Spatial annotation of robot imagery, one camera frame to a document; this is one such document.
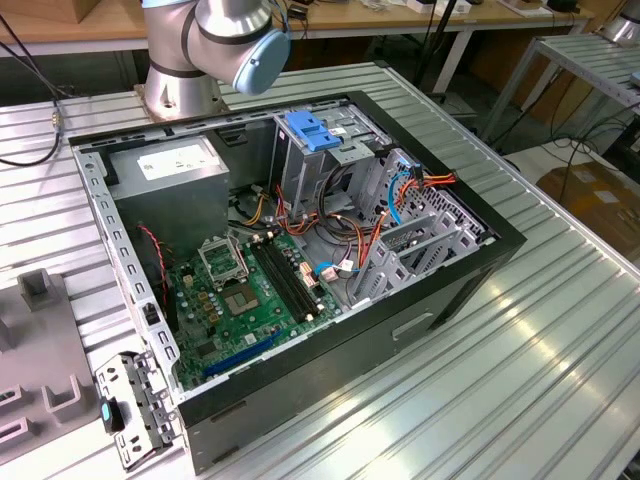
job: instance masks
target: yellow cable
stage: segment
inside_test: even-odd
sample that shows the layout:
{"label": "yellow cable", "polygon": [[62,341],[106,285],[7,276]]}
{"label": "yellow cable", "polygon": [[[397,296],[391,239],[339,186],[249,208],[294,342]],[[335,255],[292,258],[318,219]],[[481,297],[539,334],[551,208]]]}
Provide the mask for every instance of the yellow cable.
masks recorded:
{"label": "yellow cable", "polygon": [[258,201],[258,209],[256,210],[256,214],[251,217],[251,220],[247,220],[246,222],[244,222],[245,225],[247,226],[251,226],[254,225],[255,223],[258,223],[258,220],[260,220],[260,215],[262,215],[262,204],[264,203],[264,195],[260,195],[260,200]]}

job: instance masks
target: metal bracket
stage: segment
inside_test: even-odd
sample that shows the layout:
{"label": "metal bracket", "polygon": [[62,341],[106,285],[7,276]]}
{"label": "metal bracket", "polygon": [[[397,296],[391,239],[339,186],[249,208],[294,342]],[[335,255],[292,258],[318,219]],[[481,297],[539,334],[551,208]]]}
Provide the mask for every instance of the metal bracket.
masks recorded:
{"label": "metal bracket", "polygon": [[96,371],[96,379],[100,394],[117,402],[124,420],[114,441],[127,472],[172,446],[180,421],[151,352],[116,355]]}

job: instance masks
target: red cable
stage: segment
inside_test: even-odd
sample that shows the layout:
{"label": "red cable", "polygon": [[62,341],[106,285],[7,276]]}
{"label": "red cable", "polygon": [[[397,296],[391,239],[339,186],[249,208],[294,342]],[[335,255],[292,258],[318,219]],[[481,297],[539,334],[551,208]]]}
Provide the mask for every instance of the red cable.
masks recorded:
{"label": "red cable", "polygon": [[160,250],[160,242],[158,242],[158,239],[156,238],[156,236],[153,233],[151,233],[151,230],[149,230],[147,227],[138,225],[138,228],[149,236],[149,238],[153,242],[153,246],[156,247],[156,252],[158,253],[158,258],[160,259],[160,270],[162,274],[162,292],[163,292],[162,301],[164,302],[164,306],[166,308],[167,295],[169,294],[169,292],[167,290],[167,274],[166,274],[166,268],[164,266],[164,257],[162,256],[162,250]]}

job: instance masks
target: metal shelf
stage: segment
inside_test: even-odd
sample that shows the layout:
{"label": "metal shelf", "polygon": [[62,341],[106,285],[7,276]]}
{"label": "metal shelf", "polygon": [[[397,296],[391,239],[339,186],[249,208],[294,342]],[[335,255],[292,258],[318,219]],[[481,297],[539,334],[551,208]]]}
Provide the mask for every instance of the metal shelf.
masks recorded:
{"label": "metal shelf", "polygon": [[[498,119],[538,54],[555,64],[543,76],[547,81],[552,78],[557,67],[560,67],[623,107],[640,103],[640,88],[629,81],[632,73],[640,71],[640,46],[620,47],[597,34],[534,38],[489,114],[481,133],[484,141],[493,133]],[[536,90],[538,95],[542,92],[538,87]],[[633,111],[640,113],[640,106]]]}

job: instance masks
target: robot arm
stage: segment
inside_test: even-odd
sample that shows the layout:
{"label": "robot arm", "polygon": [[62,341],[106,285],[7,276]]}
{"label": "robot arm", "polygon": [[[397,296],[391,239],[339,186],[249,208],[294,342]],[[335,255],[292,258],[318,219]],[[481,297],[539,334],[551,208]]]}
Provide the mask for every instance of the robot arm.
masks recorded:
{"label": "robot arm", "polygon": [[640,40],[640,0],[628,0],[601,34],[623,47],[637,45]]}
{"label": "robot arm", "polygon": [[268,0],[142,0],[142,7],[151,59],[145,102],[164,119],[215,113],[215,79],[264,92],[289,55]]}

